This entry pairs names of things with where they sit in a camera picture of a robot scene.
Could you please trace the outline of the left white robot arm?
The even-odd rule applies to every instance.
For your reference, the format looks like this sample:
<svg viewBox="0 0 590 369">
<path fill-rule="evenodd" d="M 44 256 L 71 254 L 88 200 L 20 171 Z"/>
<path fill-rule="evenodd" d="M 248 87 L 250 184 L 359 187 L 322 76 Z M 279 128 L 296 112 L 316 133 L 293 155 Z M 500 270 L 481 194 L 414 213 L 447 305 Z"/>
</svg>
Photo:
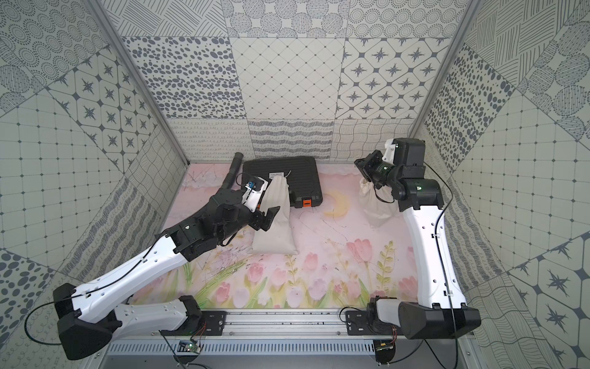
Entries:
<svg viewBox="0 0 590 369">
<path fill-rule="evenodd" d="M 63 284 L 53 292 L 59 345 L 67 359 L 87 358 L 114 340 L 160 332 L 193 335 L 204 327 L 194 297 L 133 307 L 127 298 L 153 280 L 224 245 L 249 226 L 268 231 L 280 207 L 258 209 L 257 197 L 220 188 L 208 203 L 164 230 L 147 250 L 110 272 L 80 286 Z"/>
</svg>

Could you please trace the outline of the small white cloth soil bag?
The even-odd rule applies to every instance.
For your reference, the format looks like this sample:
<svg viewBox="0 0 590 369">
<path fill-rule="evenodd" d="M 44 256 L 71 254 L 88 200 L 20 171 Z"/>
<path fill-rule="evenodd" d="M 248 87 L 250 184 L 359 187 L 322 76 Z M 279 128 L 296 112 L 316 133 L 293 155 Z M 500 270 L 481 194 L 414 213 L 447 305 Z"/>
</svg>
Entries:
<svg viewBox="0 0 590 369">
<path fill-rule="evenodd" d="M 376 190 L 365 178 L 360 180 L 359 203 L 371 227 L 379 228 L 399 215 L 398 204 L 387 187 Z"/>
</svg>

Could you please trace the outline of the tall white cloth soil bag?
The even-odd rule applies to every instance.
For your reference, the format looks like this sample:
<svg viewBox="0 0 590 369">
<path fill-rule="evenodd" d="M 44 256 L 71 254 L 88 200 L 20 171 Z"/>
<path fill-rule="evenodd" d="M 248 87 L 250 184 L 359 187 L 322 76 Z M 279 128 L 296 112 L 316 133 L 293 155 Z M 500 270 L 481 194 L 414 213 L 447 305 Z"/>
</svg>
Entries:
<svg viewBox="0 0 590 369">
<path fill-rule="evenodd" d="M 268 231 L 256 231 L 252 254 L 297 255 L 297 248 L 290 227 L 289 186 L 284 176 L 274 176 L 264 194 L 260 210 L 267 212 L 279 207 Z"/>
</svg>

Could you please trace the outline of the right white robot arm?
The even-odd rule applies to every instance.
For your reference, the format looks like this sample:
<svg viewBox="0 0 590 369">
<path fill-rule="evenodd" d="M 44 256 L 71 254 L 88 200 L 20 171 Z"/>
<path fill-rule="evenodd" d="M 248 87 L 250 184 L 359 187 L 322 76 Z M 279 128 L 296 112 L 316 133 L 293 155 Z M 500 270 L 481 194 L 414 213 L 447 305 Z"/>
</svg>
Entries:
<svg viewBox="0 0 590 369">
<path fill-rule="evenodd" d="M 479 310 L 469 307 L 459 287 L 446 239 L 443 192 L 425 177 L 426 144 L 393 138 L 355 161 L 362 176 L 377 188 L 390 189 L 410 229 L 418 271 L 415 302 L 374 298 L 376 319 L 400 328 L 408 339 L 456 339 L 481 325 Z"/>
</svg>

